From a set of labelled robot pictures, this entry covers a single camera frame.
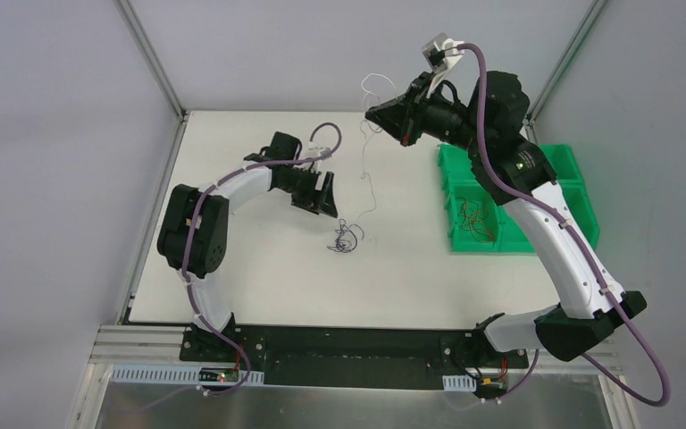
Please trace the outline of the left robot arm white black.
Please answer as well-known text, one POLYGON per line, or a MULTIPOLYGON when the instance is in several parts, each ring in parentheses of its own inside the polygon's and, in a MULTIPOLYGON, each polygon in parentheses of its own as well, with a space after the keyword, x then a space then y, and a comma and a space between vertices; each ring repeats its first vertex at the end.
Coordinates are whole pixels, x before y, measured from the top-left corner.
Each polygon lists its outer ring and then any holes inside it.
POLYGON ((231 216, 246 202, 279 189, 289 194, 294 207, 337 217, 334 174, 318 169, 334 151, 333 147, 303 149, 300 139, 277 131, 269 145, 247 155, 225 177, 202 187, 173 188, 156 250, 183 281, 193 311, 180 359, 222 362, 238 354, 234 311, 221 271, 231 216))

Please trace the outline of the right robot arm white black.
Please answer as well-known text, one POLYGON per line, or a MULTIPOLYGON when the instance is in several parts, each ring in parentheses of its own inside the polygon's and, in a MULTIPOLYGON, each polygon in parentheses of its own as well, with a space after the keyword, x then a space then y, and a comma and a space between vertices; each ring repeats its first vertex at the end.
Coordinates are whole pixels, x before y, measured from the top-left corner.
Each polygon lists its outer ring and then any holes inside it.
POLYGON ((523 231, 553 282, 559 301, 521 315, 494 315, 471 343, 476 362, 494 366, 507 351, 545 349, 571 361, 607 339, 647 307, 643 294, 624 290, 596 257, 573 218, 556 171, 540 147, 521 134, 530 99, 513 73, 487 74, 484 120, 480 91, 462 104, 435 91, 422 72, 406 92, 368 108, 364 117, 403 147, 423 135, 466 152, 475 180, 523 231))

